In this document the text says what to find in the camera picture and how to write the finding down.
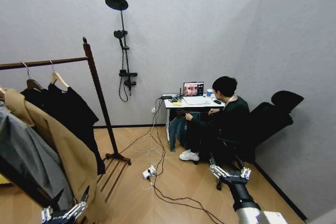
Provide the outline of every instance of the wooden floor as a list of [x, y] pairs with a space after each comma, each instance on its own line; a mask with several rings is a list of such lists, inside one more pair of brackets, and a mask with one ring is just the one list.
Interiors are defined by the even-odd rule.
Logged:
[[[119, 151], [127, 147], [133, 140], [148, 131], [147, 127], [113, 129]], [[216, 189], [216, 179], [208, 170], [209, 165], [179, 160], [178, 156], [184, 149], [176, 144], [176, 153], [169, 151], [165, 128], [159, 127], [159, 136], [166, 149], [164, 173], [159, 176], [156, 186], [163, 195], [171, 198], [191, 197], [200, 201], [204, 208], [213, 213], [224, 223], [238, 223], [232, 208], [233, 199], [227, 186], [222, 191]], [[111, 153], [112, 147], [106, 129], [95, 130], [96, 141], [102, 156]], [[142, 172], [151, 162], [157, 163], [161, 158], [158, 152], [140, 153], [144, 149], [155, 148], [157, 144], [151, 137], [138, 141], [122, 154], [132, 159], [132, 165], [126, 166], [117, 182], [109, 200], [109, 218], [103, 224], [150, 224], [150, 223], [213, 223], [204, 211], [185, 206], [173, 205], [160, 200], [154, 189], [143, 190], [140, 186]], [[263, 210], [278, 211], [282, 213], [287, 223], [304, 223], [295, 212], [278, 195], [271, 185], [252, 165], [252, 175], [247, 188]], [[143, 181], [144, 188], [150, 187], [148, 181]], [[179, 202], [198, 207], [190, 200]], [[39, 222], [40, 207], [30, 200], [17, 187], [0, 188], [0, 223], [37, 224]]]

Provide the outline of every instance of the rack leg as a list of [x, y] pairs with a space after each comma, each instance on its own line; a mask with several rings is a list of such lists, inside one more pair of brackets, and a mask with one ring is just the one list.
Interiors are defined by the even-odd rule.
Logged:
[[125, 169], [125, 166], [126, 166], [126, 163], [125, 163], [125, 164], [124, 164], [124, 166], [122, 167], [122, 169], [121, 169], [121, 171], [120, 171], [120, 173], [119, 173], [119, 175], [118, 175], [117, 179], [115, 180], [115, 182], [114, 182], [114, 184], [113, 184], [112, 188], [110, 189], [109, 193], [107, 194], [107, 197], [106, 197], [106, 199], [105, 199], [105, 203], [106, 203], [106, 202], [107, 202], [107, 200], [109, 199], [109, 197], [110, 197], [110, 195], [111, 195], [111, 192], [112, 192], [112, 190], [114, 189], [114, 187], [115, 187], [115, 185], [116, 185], [116, 183], [117, 183], [117, 181], [118, 181], [118, 179], [119, 179], [120, 175], [122, 174], [122, 171]]
[[125, 162], [127, 162], [128, 165], [131, 165], [131, 164], [132, 164], [132, 162], [131, 162], [131, 160], [130, 160], [129, 158], [124, 157], [123, 155], [121, 155], [121, 154], [119, 154], [119, 153], [113, 153], [113, 154], [106, 153], [106, 154], [105, 154], [105, 157], [106, 157], [107, 159], [109, 159], [109, 158], [120, 159], [121, 161], [125, 161]]

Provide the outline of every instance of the extension cord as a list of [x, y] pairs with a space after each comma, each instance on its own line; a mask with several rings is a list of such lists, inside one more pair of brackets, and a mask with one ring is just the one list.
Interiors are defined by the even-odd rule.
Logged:
[[163, 95], [160, 97], [162, 100], [172, 99], [173, 97], [171, 95]]
[[142, 173], [142, 176], [143, 176], [144, 179], [148, 179], [150, 176], [155, 175], [155, 174], [156, 174], [156, 170], [155, 170], [154, 166], [151, 165], [151, 167], [149, 167], [147, 170], [145, 170]]

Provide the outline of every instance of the man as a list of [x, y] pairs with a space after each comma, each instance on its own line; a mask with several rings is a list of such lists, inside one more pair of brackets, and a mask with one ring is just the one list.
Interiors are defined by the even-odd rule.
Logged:
[[205, 120], [194, 119], [186, 114], [185, 118], [190, 121], [191, 137], [189, 146], [191, 149], [184, 151], [180, 159], [187, 161], [199, 161], [199, 152], [204, 156], [216, 146], [216, 137], [221, 130], [221, 137], [230, 141], [239, 142], [242, 133], [241, 124], [249, 114], [247, 102], [235, 95], [237, 81], [235, 78], [223, 76], [218, 78], [212, 85], [217, 100], [225, 103], [222, 109], [210, 109]]

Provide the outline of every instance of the cup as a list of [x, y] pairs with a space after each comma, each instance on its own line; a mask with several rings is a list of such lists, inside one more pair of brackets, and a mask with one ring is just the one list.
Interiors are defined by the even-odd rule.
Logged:
[[206, 90], [206, 96], [211, 97], [211, 94], [212, 94], [212, 89], [207, 89]]

